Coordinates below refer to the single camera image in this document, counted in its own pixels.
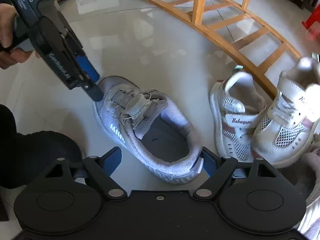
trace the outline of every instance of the finger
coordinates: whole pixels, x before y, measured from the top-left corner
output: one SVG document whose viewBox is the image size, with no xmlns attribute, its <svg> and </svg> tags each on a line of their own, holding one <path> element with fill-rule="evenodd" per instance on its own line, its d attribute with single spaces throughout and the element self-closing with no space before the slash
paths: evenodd
<svg viewBox="0 0 320 240">
<path fill-rule="evenodd" d="M 10 47 L 12 44 L 12 21 L 5 17 L 0 21 L 1 44 L 4 48 Z"/>
<path fill-rule="evenodd" d="M 1 51 L 0 52 L 0 60 L 3 63 L 3 67 L 9 67 L 17 63 L 15 59 L 13 59 L 8 52 Z"/>
<path fill-rule="evenodd" d="M 11 57 L 17 62 L 23 63 L 30 57 L 31 54 L 32 51 L 24 52 L 22 49 L 15 49 L 11 52 Z"/>
<path fill-rule="evenodd" d="M 0 68 L 2 69 L 7 69 L 9 66 L 4 64 L 1 60 L 0 60 Z"/>
</svg>

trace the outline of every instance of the red object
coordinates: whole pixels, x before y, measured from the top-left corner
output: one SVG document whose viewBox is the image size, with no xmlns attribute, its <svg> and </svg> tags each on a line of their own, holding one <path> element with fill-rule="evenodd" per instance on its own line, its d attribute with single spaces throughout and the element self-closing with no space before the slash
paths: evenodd
<svg viewBox="0 0 320 240">
<path fill-rule="evenodd" d="M 312 12 L 308 20 L 302 22 L 302 25 L 309 29 L 314 22 L 320 22 L 320 5 Z"/>
</svg>

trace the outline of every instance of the shoe tongue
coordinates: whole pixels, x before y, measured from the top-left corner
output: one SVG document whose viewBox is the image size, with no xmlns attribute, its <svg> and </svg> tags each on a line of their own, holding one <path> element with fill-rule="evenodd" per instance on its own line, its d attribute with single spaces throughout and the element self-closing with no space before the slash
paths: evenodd
<svg viewBox="0 0 320 240">
<path fill-rule="evenodd" d="M 143 119 L 135 125 L 135 121 L 132 121 L 132 128 L 135 136 L 138 139 L 142 139 L 143 136 L 149 131 L 154 120 L 166 109 L 168 102 L 165 99 L 152 99 L 152 103 L 143 115 Z"/>
<path fill-rule="evenodd" d="M 318 79 L 318 83 L 320 83 L 320 63 L 317 62 L 317 60 L 311 57 L 302 57 L 297 62 L 297 68 L 300 70 L 312 68 L 316 78 Z"/>
</svg>

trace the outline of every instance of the shoe insole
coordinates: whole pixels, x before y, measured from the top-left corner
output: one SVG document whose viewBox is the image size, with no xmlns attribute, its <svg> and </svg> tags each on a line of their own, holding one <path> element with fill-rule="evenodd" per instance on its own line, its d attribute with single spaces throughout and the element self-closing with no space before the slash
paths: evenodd
<svg viewBox="0 0 320 240">
<path fill-rule="evenodd" d="M 229 94 L 244 104 L 246 114 L 258 114 L 260 112 L 257 96 L 250 88 L 236 83 L 230 88 Z"/>
<path fill-rule="evenodd" d="M 189 153 L 187 140 L 159 116 L 140 141 L 154 157 L 169 163 L 186 157 Z"/>
</svg>

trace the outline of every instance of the velcro strap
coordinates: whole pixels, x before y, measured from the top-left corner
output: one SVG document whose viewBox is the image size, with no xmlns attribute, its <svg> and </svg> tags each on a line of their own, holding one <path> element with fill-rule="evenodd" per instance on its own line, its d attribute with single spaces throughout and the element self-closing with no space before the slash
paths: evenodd
<svg viewBox="0 0 320 240">
<path fill-rule="evenodd" d="M 303 105 L 303 102 L 306 102 L 306 92 L 299 87 L 296 83 L 292 82 L 289 79 L 286 79 L 280 75 L 278 86 L 278 90 L 282 92 L 282 94 L 287 97 L 290 101 L 292 101 L 295 105 Z"/>
<path fill-rule="evenodd" d="M 148 106 L 150 105 L 150 101 L 148 101 L 144 95 L 138 94 L 134 98 L 130 100 L 130 102 L 127 104 L 125 108 L 125 113 L 128 115 L 135 116 L 143 114 Z"/>
<path fill-rule="evenodd" d="M 320 105 L 318 100 L 314 98 L 314 96 L 318 94 L 318 92 L 311 92 L 311 90 L 313 89 L 320 92 L 317 86 L 308 87 L 307 92 L 305 92 L 297 84 L 280 75 L 277 88 L 285 97 L 292 101 L 297 108 L 303 109 L 304 114 L 309 120 L 315 122 L 319 118 Z"/>
<path fill-rule="evenodd" d="M 153 113 L 156 111 L 157 105 L 158 104 L 156 101 L 152 101 L 148 109 L 144 112 L 143 116 L 148 118 L 152 117 Z"/>
<path fill-rule="evenodd" d="M 226 114 L 226 123 L 230 127 L 237 128 L 255 128 L 262 119 L 264 111 L 259 114 Z"/>
<path fill-rule="evenodd" d="M 116 102 L 118 105 L 121 105 L 123 108 L 127 107 L 131 99 L 133 99 L 132 96 L 126 95 L 121 91 L 118 91 L 112 98 L 114 102 Z"/>
</svg>

